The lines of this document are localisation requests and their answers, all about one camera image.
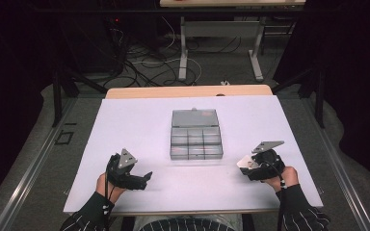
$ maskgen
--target sleeve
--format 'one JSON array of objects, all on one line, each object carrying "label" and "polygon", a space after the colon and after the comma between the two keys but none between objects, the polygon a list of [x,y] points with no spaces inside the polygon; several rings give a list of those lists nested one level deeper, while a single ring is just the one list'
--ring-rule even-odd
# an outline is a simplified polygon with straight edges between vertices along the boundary
[{"label": "sleeve", "polygon": [[284,193],[283,219],[287,230],[329,230],[330,218],[308,203],[300,184],[287,188]]},{"label": "sleeve", "polygon": [[114,204],[98,192],[94,192],[86,204],[63,223],[61,231],[103,230],[104,210],[108,206],[111,211]]}]

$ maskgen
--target table leg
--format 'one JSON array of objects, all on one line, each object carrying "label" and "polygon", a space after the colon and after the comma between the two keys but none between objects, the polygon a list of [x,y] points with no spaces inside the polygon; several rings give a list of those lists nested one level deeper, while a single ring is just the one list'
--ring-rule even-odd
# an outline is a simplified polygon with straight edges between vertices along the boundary
[{"label": "table leg", "polygon": [[186,29],[185,29],[185,19],[181,17],[181,61],[179,63],[179,75],[178,80],[186,80],[186,69],[188,62],[188,50],[186,49]]},{"label": "table leg", "polygon": [[260,69],[260,64],[259,64],[259,61],[257,60],[257,53],[260,49],[260,42],[263,37],[265,23],[266,23],[266,18],[261,17],[259,26],[257,27],[256,37],[254,39],[253,50],[249,50],[249,56],[251,57],[251,66],[253,67],[254,78],[257,82],[264,81],[263,74]]}]

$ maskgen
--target white table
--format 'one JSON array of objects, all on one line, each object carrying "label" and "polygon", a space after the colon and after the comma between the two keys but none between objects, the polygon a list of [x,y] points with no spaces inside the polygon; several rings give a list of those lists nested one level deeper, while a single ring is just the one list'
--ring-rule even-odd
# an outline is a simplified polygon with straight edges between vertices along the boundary
[{"label": "white table", "polygon": [[[216,109],[224,147],[221,160],[171,160],[172,110],[192,108]],[[276,96],[104,99],[64,212],[73,213],[85,204],[111,155],[124,147],[139,160],[132,174],[143,176],[153,171],[153,175],[144,191],[125,192],[113,215],[274,211],[278,199],[273,189],[250,181],[236,166],[261,141],[285,141],[275,151],[287,166],[299,172],[310,204],[322,207]]]},{"label": "white table", "polygon": [[[302,6],[305,0],[161,0],[161,7],[169,8],[217,8],[217,7],[274,7]],[[244,37],[254,38],[252,50],[249,50],[254,78],[264,80],[257,59],[260,42],[263,37],[265,17],[259,21],[186,21],[181,17],[181,59],[179,80],[186,79],[188,50],[186,37]]]}]

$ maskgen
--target hand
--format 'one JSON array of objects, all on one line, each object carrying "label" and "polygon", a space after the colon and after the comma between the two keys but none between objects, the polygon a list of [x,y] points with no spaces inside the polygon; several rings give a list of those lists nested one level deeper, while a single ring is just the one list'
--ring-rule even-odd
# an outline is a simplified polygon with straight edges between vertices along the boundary
[{"label": "hand", "polygon": [[[281,176],[283,177],[285,181],[286,187],[299,184],[299,176],[297,174],[297,171],[293,167],[285,167]],[[278,178],[278,176],[264,180],[263,182],[272,186],[275,192],[278,192],[281,190],[280,178]]]},{"label": "hand", "polygon": [[[95,187],[95,191],[105,196],[106,189],[105,189],[105,182],[106,180],[106,174],[101,174],[97,179],[97,186]],[[107,188],[108,188],[108,195],[107,198],[110,198],[110,201],[115,204],[119,197],[126,191],[126,189],[121,189],[119,187],[115,187],[112,183],[107,182]]]}]

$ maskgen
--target dark background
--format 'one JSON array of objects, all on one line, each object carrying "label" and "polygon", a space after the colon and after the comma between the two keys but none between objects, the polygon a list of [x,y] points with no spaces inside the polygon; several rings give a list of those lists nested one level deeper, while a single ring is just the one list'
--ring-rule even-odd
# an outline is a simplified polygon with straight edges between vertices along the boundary
[{"label": "dark background", "polygon": [[[64,3],[73,7],[76,2],[81,1]],[[305,7],[334,9],[343,2],[307,0]],[[341,15],[299,19],[274,79],[283,83],[314,64],[323,68],[326,100],[345,129],[340,147],[370,170],[370,1],[349,2]],[[59,2],[34,4],[60,7]],[[40,113],[40,92],[51,84],[60,64],[81,72],[114,71],[116,64],[108,57],[114,55],[111,45],[99,42],[108,39],[102,26],[98,17],[57,21],[31,13],[20,0],[0,1],[0,184]],[[136,37],[150,41],[158,36],[156,24],[147,28],[154,32],[147,34],[150,38]],[[81,38],[80,29],[109,53],[98,53]]]}]

